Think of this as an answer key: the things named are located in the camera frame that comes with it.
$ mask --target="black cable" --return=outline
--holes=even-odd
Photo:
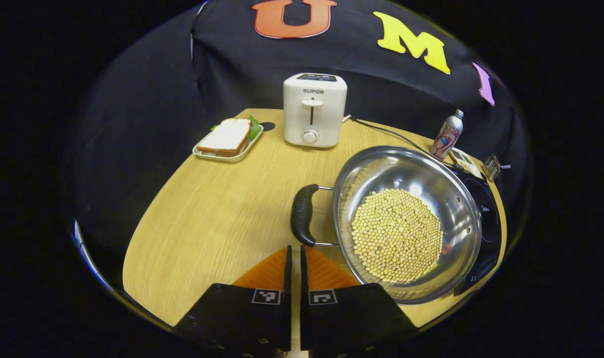
[[[423,148],[422,148],[422,147],[420,147],[419,145],[416,145],[416,144],[415,144],[415,142],[413,142],[412,140],[409,140],[409,138],[406,138],[405,136],[402,136],[401,134],[399,134],[399,133],[397,133],[397,132],[393,132],[393,131],[391,131],[390,129],[385,129],[385,128],[377,127],[377,126],[372,125],[372,124],[368,124],[368,123],[361,122],[360,120],[357,120],[357,119],[355,119],[355,118],[353,118],[353,117],[351,117],[350,119],[351,119],[353,122],[356,122],[356,123],[359,123],[359,124],[365,125],[366,127],[370,127],[370,128],[379,129],[380,131],[384,131],[384,132],[388,132],[388,133],[393,133],[393,134],[395,134],[396,136],[398,136],[398,137],[402,138],[403,140],[405,140],[405,141],[409,142],[410,144],[414,145],[415,147],[417,147],[418,149],[420,149],[422,152],[425,152],[426,154],[428,154],[428,156],[431,156],[431,157],[435,158],[436,160],[438,160],[438,161],[439,161],[440,163],[442,163],[443,165],[446,165],[446,166],[448,166],[448,167],[450,167],[450,168],[453,168],[453,169],[455,169],[455,170],[460,170],[460,171],[462,171],[462,172],[466,172],[466,173],[470,173],[470,174],[472,174],[471,172],[468,172],[467,170],[465,170],[465,169],[463,168],[463,166],[460,166],[460,165],[452,165],[451,163],[448,163],[447,161],[443,161],[443,160],[439,159],[438,157],[434,156],[433,154],[431,154],[431,153],[430,153],[430,152],[428,152],[427,150],[423,149]]]

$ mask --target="black hole on table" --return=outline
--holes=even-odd
[[[275,128],[275,123],[273,122],[262,122],[260,125],[263,127],[263,132],[268,132]]]

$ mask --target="white toaster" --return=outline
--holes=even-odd
[[[346,82],[334,75],[298,73],[284,81],[284,139],[296,145],[333,147],[340,140]]]

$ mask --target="black handle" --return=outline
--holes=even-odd
[[[311,218],[313,217],[313,204],[311,198],[320,187],[317,184],[307,185],[296,193],[291,209],[291,231],[299,242],[306,246],[314,247],[315,238],[311,235]]]

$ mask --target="spray can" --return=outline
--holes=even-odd
[[[446,118],[441,130],[439,130],[439,134],[437,134],[437,138],[435,138],[430,147],[430,154],[439,159],[446,159],[448,152],[457,143],[463,131],[461,118],[463,118],[463,112],[460,109],[457,109],[454,115]]]

